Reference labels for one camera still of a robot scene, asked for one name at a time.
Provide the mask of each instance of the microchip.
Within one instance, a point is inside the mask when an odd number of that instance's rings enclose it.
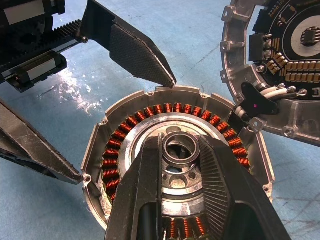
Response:
[[[312,47],[320,42],[320,28],[310,27],[302,33],[301,44],[306,47]]]

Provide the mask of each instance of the copper coil winding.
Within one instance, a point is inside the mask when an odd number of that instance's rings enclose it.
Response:
[[[182,111],[183,111],[185,114],[191,114],[191,110],[192,110],[191,105],[185,104]]]
[[[113,133],[113,136],[116,138],[116,139],[120,139],[120,140],[125,140],[127,134],[124,133],[123,131],[120,131],[120,130],[115,130],[114,133]]]
[[[196,224],[197,224],[197,226],[199,228],[199,232],[200,232],[201,236],[205,235],[206,234],[206,230],[205,230],[205,227],[204,227],[200,217],[196,216],[195,217],[195,221],[196,221]]]
[[[202,108],[201,107],[198,107],[198,106],[195,106],[193,111],[192,111],[192,115],[196,116],[196,117],[199,117],[199,115],[201,114],[202,112]]]
[[[111,138],[107,143],[109,147],[116,148],[116,149],[119,149],[121,144],[122,144],[122,141],[115,138]]]
[[[177,239],[178,235],[179,235],[179,233],[178,233],[178,228],[176,226],[175,220],[171,219],[169,228],[166,232],[166,236],[167,236],[166,238],[167,239],[170,239],[170,238]]]
[[[126,122],[131,126],[135,127],[139,122],[134,116],[130,116],[126,119]]]
[[[205,121],[208,121],[208,119],[211,117],[211,112],[208,110],[203,111],[201,118]]]
[[[228,144],[231,148],[240,147],[243,142],[240,137],[236,137],[228,141]]]
[[[118,165],[118,160],[113,158],[105,158],[102,161],[103,168],[116,167]]]
[[[151,107],[149,107],[149,106],[144,109],[144,113],[148,118],[150,118],[150,117],[155,115],[153,109]]]
[[[133,127],[126,122],[123,122],[119,125],[119,129],[128,134],[133,129]]]
[[[172,105],[171,103],[166,103],[163,105],[165,113],[172,113]]]
[[[173,111],[175,113],[181,113],[182,112],[182,104],[181,103],[175,103],[173,106]]]
[[[163,114],[164,111],[162,110],[162,106],[160,104],[157,104],[153,107],[155,114]]]
[[[217,115],[214,115],[214,116],[210,119],[209,123],[210,123],[212,126],[216,126],[216,125],[218,125],[218,124],[220,123],[220,120],[221,120],[220,117],[218,117]]]
[[[239,157],[246,157],[248,155],[248,152],[244,147],[233,148],[232,151],[234,155]]]
[[[218,129],[218,131],[220,133],[223,133],[224,131],[227,130],[227,128],[229,127],[228,123],[226,123],[225,121],[221,122],[218,126],[216,126],[216,129]]]
[[[112,190],[115,189],[118,184],[120,183],[120,178],[117,179],[110,179],[106,184],[105,184],[105,190]]]
[[[110,198],[111,198],[112,201],[114,201],[115,198],[116,198],[116,193],[115,192],[111,193],[110,194]]]
[[[142,111],[137,111],[135,116],[140,122],[147,119],[146,115]]]
[[[245,158],[245,157],[238,157],[237,158],[238,162],[244,166],[245,168],[250,168],[250,162],[249,162],[249,159],[248,158]]]
[[[113,149],[113,148],[107,148],[103,154],[103,156],[109,156],[109,157],[118,157],[118,155],[119,155],[119,150]]]
[[[237,136],[237,133],[233,128],[231,128],[231,129],[225,131],[222,135],[224,136],[225,139],[231,139],[231,138],[234,138],[235,136]]]
[[[184,238],[193,238],[194,234],[187,219],[183,219]]]
[[[102,177],[104,179],[109,179],[115,176],[118,176],[118,169],[107,169],[107,170],[104,170],[102,173]]]

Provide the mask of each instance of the circuit board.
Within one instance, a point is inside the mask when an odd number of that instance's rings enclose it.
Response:
[[[249,37],[249,60],[271,85],[306,89],[320,100],[320,0],[271,0]]]

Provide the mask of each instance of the blue table surface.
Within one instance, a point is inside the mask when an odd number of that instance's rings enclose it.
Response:
[[[66,13],[54,16],[55,27],[83,16],[86,0],[66,2]],[[219,74],[221,17],[229,0],[99,2],[155,42],[179,85],[232,99]],[[93,41],[63,55],[67,69],[24,93],[1,84],[0,97],[80,171],[93,127],[105,110],[156,84],[132,77]],[[320,239],[320,148],[263,135],[276,176],[274,208],[292,239]],[[105,232],[90,213],[81,187],[1,160],[0,240],[102,240]]]

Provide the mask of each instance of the white wire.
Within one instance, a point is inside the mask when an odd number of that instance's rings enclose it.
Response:
[[[245,111],[245,110],[241,110],[241,111],[239,112],[238,116],[239,116],[240,118],[242,118],[242,116],[243,116],[244,114],[246,114],[246,111]]]
[[[264,95],[264,97],[266,99],[270,99],[272,97],[283,95],[283,94],[287,94],[287,93],[288,93],[288,90],[286,88],[283,88],[283,89],[279,89],[277,91],[269,92],[266,95]]]
[[[268,93],[271,93],[271,92],[274,92],[276,90],[277,90],[277,88],[275,86],[273,86],[273,87],[270,87],[270,88],[267,88],[267,89],[263,90],[260,93],[261,93],[262,96],[264,96],[264,95],[266,95]]]
[[[239,115],[240,111],[243,110],[243,108],[241,106],[238,106],[235,110],[235,114]]]

